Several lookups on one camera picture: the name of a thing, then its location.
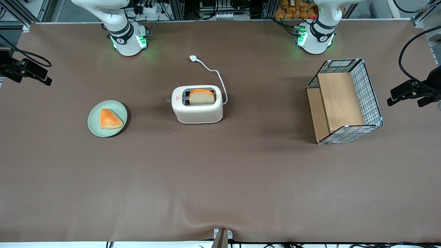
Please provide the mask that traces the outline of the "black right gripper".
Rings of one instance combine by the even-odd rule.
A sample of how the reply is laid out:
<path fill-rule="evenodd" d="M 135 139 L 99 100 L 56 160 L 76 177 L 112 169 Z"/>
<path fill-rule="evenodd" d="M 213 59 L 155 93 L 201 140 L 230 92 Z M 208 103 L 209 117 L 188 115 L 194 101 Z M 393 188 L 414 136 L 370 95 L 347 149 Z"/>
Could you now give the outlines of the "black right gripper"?
<path fill-rule="evenodd" d="M 48 77 L 48 71 L 46 69 L 29 59 L 23 59 L 20 62 L 13 58 L 10 52 L 12 52 L 10 48 L 0 47 L 0 72 L 2 77 L 9 78 L 16 83 L 20 83 L 22 77 L 31 77 L 46 86 L 51 86 L 52 79 Z"/>

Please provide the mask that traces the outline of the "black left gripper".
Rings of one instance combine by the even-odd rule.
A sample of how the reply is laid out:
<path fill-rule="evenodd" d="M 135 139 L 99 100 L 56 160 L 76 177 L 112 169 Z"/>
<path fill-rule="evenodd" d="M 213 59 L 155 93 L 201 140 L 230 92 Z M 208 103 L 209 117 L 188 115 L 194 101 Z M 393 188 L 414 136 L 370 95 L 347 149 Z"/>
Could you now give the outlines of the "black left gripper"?
<path fill-rule="evenodd" d="M 428 104 L 440 101 L 441 99 L 441 67 L 433 69 L 426 80 L 419 83 L 424 97 L 418 100 L 418 107 L 422 108 Z M 399 86 L 390 90 L 391 97 L 387 99 L 388 105 L 395 105 L 397 102 L 415 99 L 418 97 L 419 86 L 414 80 L 407 80 Z"/>

